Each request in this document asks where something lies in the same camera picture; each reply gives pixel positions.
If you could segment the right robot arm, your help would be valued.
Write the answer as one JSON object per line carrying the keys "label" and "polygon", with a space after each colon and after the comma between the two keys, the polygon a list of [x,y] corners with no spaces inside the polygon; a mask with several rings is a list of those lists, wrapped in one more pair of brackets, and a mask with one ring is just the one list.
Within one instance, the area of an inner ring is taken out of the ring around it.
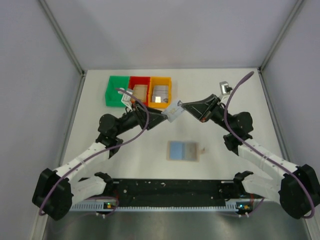
{"label": "right robot arm", "polygon": [[320,204],[320,183],[315,170],[289,162],[262,147],[251,136],[253,119],[249,112],[229,114],[228,104],[212,94],[180,106],[202,123],[211,120],[226,131],[223,136],[226,148],[249,161],[266,173],[266,179],[250,171],[234,177],[241,192],[259,195],[281,205],[294,219],[311,219]]}

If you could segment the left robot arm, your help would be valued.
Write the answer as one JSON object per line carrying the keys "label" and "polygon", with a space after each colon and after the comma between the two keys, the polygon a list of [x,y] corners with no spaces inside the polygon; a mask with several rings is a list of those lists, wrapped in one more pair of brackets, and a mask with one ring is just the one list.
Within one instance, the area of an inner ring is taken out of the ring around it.
{"label": "left robot arm", "polygon": [[58,221],[73,205],[102,194],[110,179],[99,171],[105,161],[102,154],[113,157],[120,147],[167,119],[161,110],[139,102],[121,117],[102,115],[98,122],[99,135],[83,153],[54,170],[46,168],[40,173],[32,197],[32,203],[39,208],[38,214]]}

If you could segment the beige card holder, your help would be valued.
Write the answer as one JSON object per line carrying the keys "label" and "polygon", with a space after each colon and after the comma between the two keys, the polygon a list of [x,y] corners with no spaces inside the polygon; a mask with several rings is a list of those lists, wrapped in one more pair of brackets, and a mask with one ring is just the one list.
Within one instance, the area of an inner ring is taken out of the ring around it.
{"label": "beige card holder", "polygon": [[[169,143],[170,142],[183,142],[184,143],[184,159],[172,160],[169,158]],[[172,140],[167,143],[166,159],[168,161],[184,161],[184,162],[198,162],[200,155],[205,153],[205,148],[201,148],[200,144],[196,141],[178,141]]]}

